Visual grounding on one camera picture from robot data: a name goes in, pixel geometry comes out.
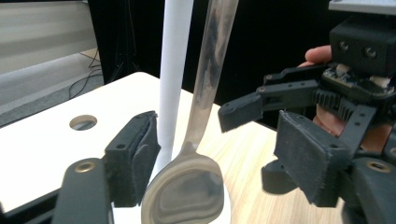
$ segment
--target white tube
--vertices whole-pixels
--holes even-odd
[[[172,159],[184,63],[189,41],[193,0],[166,0],[160,73],[158,155],[151,178]]]

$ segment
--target metal bolt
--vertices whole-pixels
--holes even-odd
[[[349,45],[347,44],[347,42],[345,41],[340,41],[340,43],[338,44],[338,47],[340,47],[340,49],[342,51],[348,51],[349,50]]]
[[[260,86],[259,87],[259,92],[265,92],[265,87],[264,86]]]
[[[390,168],[381,162],[377,162],[377,161],[368,161],[366,164],[370,169],[381,172],[381,173],[389,173],[390,172]]]
[[[75,171],[77,173],[85,173],[85,172],[89,172],[93,168],[95,168],[95,163],[94,162],[85,161],[83,163],[80,163],[78,166],[76,166]]]
[[[367,58],[374,59],[376,57],[376,51],[374,49],[370,48],[370,47],[367,47],[367,48],[364,49],[364,55]]]

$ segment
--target round hole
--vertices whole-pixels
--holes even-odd
[[[367,48],[365,48],[365,49],[363,50],[363,52],[364,52],[364,55],[365,55],[367,58],[373,59],[373,58],[376,57],[376,51],[375,51],[375,49],[373,49],[373,48],[367,47]]]
[[[95,168],[95,163],[91,161],[85,161],[76,166],[75,171],[77,173],[85,173],[92,170],[93,168]]]
[[[73,118],[69,125],[76,131],[85,131],[91,129],[97,123],[96,117],[92,115],[81,115]]]
[[[390,168],[383,163],[377,162],[377,161],[368,161],[367,166],[371,168],[372,170],[382,172],[382,173],[389,173]]]
[[[338,47],[339,47],[340,50],[342,50],[342,51],[348,51],[348,50],[349,50],[349,45],[348,45],[348,43],[345,42],[345,41],[340,41],[340,42],[338,43]]]
[[[263,86],[259,87],[259,92],[265,92],[265,87]]]

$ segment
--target human finger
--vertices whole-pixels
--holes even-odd
[[[300,65],[298,65],[299,67],[306,67],[306,66],[310,66],[310,65],[314,65],[314,63],[311,62],[305,62],[305,63],[301,63]]]
[[[305,54],[307,62],[327,63],[332,59],[332,49],[330,45],[309,49]]]
[[[328,128],[326,127],[326,125],[324,125],[324,124],[320,121],[320,119],[318,118],[318,116],[315,116],[315,117],[312,119],[312,121],[313,121],[315,124],[317,124],[321,129],[323,129],[324,131],[326,131],[327,133],[331,134],[332,136],[335,136],[334,132],[333,132],[332,130],[328,129]]]
[[[381,152],[384,145],[387,143],[391,130],[392,127],[388,124],[383,124],[368,130],[361,143],[361,147],[364,150]]]
[[[323,109],[320,105],[317,105],[317,117],[321,122],[321,127],[325,127],[325,130],[330,130],[332,135],[339,136],[344,130],[346,123],[337,118],[331,112]]]

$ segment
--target spoon bowl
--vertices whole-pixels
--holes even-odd
[[[142,210],[148,223],[209,223],[224,205],[219,165],[196,152],[179,154],[149,185]]]

